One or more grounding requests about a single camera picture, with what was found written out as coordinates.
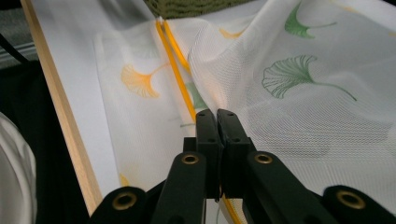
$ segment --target metal ring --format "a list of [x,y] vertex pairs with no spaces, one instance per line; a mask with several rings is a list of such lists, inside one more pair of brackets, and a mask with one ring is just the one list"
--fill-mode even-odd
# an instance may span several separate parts
[[[120,202],[120,199],[123,197],[128,197],[129,201],[126,203]],[[113,208],[116,210],[125,210],[128,209],[137,202],[136,195],[132,192],[121,192],[117,197],[113,200]]]
[[[356,202],[351,202],[347,200],[345,197],[352,197]],[[337,192],[337,199],[344,205],[354,208],[354,209],[363,209],[366,206],[366,203],[364,200],[359,197],[357,194],[354,192],[346,191],[346,190],[339,190]]]
[[263,153],[259,154],[259,155],[256,155],[254,157],[254,160],[256,162],[259,162],[259,163],[262,163],[262,164],[269,164],[269,163],[271,163],[273,161],[272,157],[270,157],[270,156],[268,156],[266,154],[263,154]]
[[184,163],[186,163],[188,165],[192,165],[192,164],[197,163],[199,161],[199,158],[197,156],[195,156],[195,155],[188,154],[188,155],[185,155],[181,159],[181,161],[183,161]]

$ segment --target green ginkgo leaf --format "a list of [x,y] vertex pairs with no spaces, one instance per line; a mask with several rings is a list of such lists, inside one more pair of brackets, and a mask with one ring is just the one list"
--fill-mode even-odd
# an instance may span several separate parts
[[315,37],[308,33],[309,29],[331,26],[331,25],[335,25],[337,23],[337,22],[333,22],[333,23],[330,23],[330,24],[320,25],[320,26],[306,26],[306,25],[302,25],[297,20],[297,12],[298,12],[298,9],[300,8],[300,5],[301,5],[301,2],[289,14],[289,17],[288,17],[288,19],[286,20],[286,23],[285,23],[285,30],[291,35],[297,35],[297,36],[300,36],[302,38],[313,39]]
[[300,55],[273,63],[264,69],[262,86],[275,98],[283,99],[285,92],[299,84],[316,84],[321,86],[335,87],[348,94],[354,101],[357,99],[348,91],[333,84],[315,82],[309,74],[308,65],[317,57],[311,55]]
[[186,83],[186,88],[189,90],[190,94],[192,95],[192,101],[194,102],[195,109],[207,109],[207,105],[205,101],[202,99],[201,95],[199,94],[197,88],[195,87],[193,82]]

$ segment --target brass grommet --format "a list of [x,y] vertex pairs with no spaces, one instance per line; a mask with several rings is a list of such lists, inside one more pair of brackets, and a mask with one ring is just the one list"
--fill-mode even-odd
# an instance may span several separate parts
[[[121,202],[120,200],[124,197],[129,199],[129,201]],[[137,201],[136,195],[134,195],[132,192],[121,192],[113,200],[113,208],[116,210],[125,210],[134,206],[136,201]]]
[[183,161],[184,163],[186,163],[188,165],[192,165],[192,164],[197,163],[199,161],[199,158],[197,156],[195,156],[195,155],[188,154],[188,155],[185,155],[181,159],[181,161]]
[[[348,200],[346,197],[350,197],[354,202]],[[337,192],[337,199],[344,205],[354,208],[354,209],[363,209],[366,206],[364,200],[359,197],[354,192],[340,190]]]
[[263,153],[259,154],[259,155],[256,155],[254,157],[254,160],[256,162],[259,162],[259,163],[262,163],[262,164],[269,164],[269,163],[271,163],[273,161],[272,157],[270,157],[270,156],[268,156],[266,154],[263,154]]

